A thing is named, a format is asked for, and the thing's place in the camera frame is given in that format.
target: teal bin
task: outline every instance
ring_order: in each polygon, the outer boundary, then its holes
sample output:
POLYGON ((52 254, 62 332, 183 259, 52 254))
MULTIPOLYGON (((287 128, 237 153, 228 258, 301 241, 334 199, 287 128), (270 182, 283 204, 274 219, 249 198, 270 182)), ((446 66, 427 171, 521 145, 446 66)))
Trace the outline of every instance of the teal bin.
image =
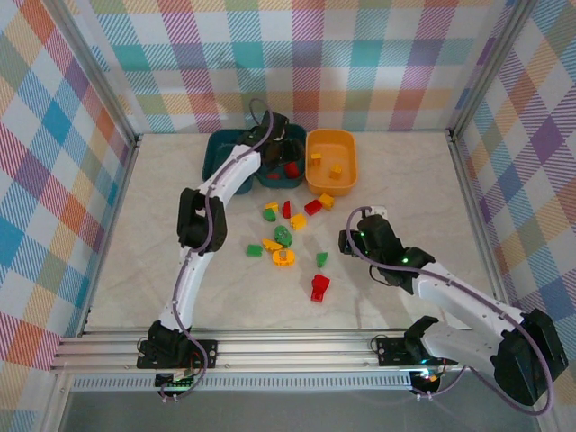
MULTIPOLYGON (((206 146, 206 154, 204 155, 204 165, 202 167, 202 180, 206 181, 212 174, 220 168, 226 161, 232 149, 236 145, 238 138, 245 132, 243 129, 222 129, 214 132, 208 139, 208 146, 206 146)), ((287 138, 298 139, 305 146, 306 145, 306 130, 297 124, 289 124, 286 128, 287 138)), ((256 172, 256 178, 264 186, 273 189, 291 189, 302 184, 305 175, 306 160, 296 163, 301 175, 298 178, 288 178, 284 173, 282 166, 269 170, 265 166, 261 166, 256 172), (270 174, 278 174, 280 178, 268 178, 270 174)), ((236 191, 236 195, 242 195, 252 189, 253 175, 251 175, 242 186, 236 191)))

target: plastic container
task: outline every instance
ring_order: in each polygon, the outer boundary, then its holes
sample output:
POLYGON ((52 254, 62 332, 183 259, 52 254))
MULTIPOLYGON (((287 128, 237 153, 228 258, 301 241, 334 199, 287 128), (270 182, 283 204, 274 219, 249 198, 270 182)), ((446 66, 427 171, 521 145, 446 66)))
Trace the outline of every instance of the plastic container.
POLYGON ((356 140, 346 130, 316 129, 306 140, 306 181, 313 194, 343 196, 350 193, 358 180, 356 140), (319 166, 312 164, 311 155, 320 153, 319 166), (340 165, 338 179, 330 177, 333 166, 340 165))
MULTIPOLYGON (((204 165, 202 167, 202 180, 206 181, 214 172, 226 161, 232 148, 240 135, 244 133, 243 129, 222 129, 214 132, 208 139, 208 146, 206 146, 206 153, 204 155, 204 165)), ((297 124, 289 124, 286 128, 287 138, 296 138, 306 145, 306 130, 297 124)), ((261 166, 256 172, 256 178, 264 187, 273 189, 291 189, 302 184, 305 177, 306 161, 300 160, 297 162, 301 175, 297 178, 288 178, 284 172, 284 167, 280 166, 276 169, 268 169, 261 166), (277 176, 278 178, 268 178, 268 175, 277 176)), ((236 195, 245 194, 252 189, 253 176, 251 175, 238 189, 236 195)))

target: orange bin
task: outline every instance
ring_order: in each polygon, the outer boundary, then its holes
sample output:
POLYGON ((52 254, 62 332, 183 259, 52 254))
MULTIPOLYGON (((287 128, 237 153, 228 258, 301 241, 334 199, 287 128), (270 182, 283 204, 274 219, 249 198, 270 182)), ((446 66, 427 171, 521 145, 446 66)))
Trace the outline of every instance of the orange bin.
POLYGON ((356 140, 347 130, 316 129, 306 137, 306 181, 313 194, 342 196, 358 180, 356 140))

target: toy block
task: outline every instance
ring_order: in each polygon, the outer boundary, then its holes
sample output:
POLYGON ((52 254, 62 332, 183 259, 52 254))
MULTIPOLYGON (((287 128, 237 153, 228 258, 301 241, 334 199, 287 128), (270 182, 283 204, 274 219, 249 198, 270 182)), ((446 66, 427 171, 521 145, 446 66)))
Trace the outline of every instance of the toy block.
POLYGON ((278 212, 278 202, 269 202, 264 206, 264 209, 272 209, 275 212, 278 212))
POLYGON ((295 230, 300 230, 306 226, 306 218, 302 213, 298 213, 290 218, 290 226, 295 230))
POLYGON ((323 193, 318 201, 322 203, 322 207, 324 207, 326 210, 331 210, 332 207, 334 207, 334 198, 332 198, 327 193, 323 193))
POLYGON ((304 210, 311 216, 322 210, 322 203, 318 200, 310 201, 304 206, 304 210))
POLYGON ((310 300, 322 303, 328 285, 330 285, 330 280, 326 276, 316 274, 314 279, 312 279, 312 296, 310 297, 310 300))
POLYGON ((293 266, 296 262, 296 254, 290 249, 276 250, 272 254, 272 261, 279 267, 293 266))
POLYGON ((296 165, 296 162, 291 162, 284 165, 284 172, 288 178, 298 178, 300 177, 300 169, 296 165))
POLYGON ((338 180, 342 176, 342 166, 336 164, 330 169, 330 178, 338 180))
POLYGON ((289 248, 292 244, 292 234, 286 227, 280 225, 274 229, 274 240, 284 248, 289 248))
POLYGON ((282 245, 280 243, 276 243, 269 238, 263 238, 262 244, 264 245, 264 249, 266 249, 268 252, 275 252, 276 250, 282 249, 282 245))
POLYGON ((310 155, 310 158, 312 159, 312 165, 315 167, 319 167, 320 163, 322 161, 322 155, 320 153, 312 153, 310 155))
POLYGON ((266 221, 276 222, 276 213, 274 213, 274 210, 272 210, 272 209, 265 209, 262 212, 262 216, 264 216, 264 219, 266 221))
POLYGON ((290 207, 291 205, 289 201, 285 202, 282 206, 282 216, 285 219, 290 219, 292 217, 292 209, 290 207))
POLYGON ((327 259, 328 252, 320 252, 319 254, 316 254, 316 266, 322 268, 326 264, 327 259))
POLYGON ((262 256, 262 247, 260 245, 248 245, 246 255, 249 257, 260 258, 262 256))

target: green piece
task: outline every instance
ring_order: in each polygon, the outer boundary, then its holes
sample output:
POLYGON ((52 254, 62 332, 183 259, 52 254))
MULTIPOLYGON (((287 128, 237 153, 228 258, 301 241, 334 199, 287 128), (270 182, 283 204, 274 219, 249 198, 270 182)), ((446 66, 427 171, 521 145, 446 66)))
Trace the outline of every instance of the green piece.
POLYGON ((269 222, 276 222, 276 213, 272 209, 266 209, 262 212, 262 216, 269 222))
POLYGON ((279 225, 274 229, 274 240, 285 248, 289 248, 292 244, 292 234, 286 227, 279 225))
POLYGON ((326 264, 326 260, 328 259, 328 252, 320 252, 316 254, 316 266, 318 268, 322 268, 326 264))
POLYGON ((248 245, 246 255, 249 257, 260 258, 262 256, 262 247, 260 245, 248 245))

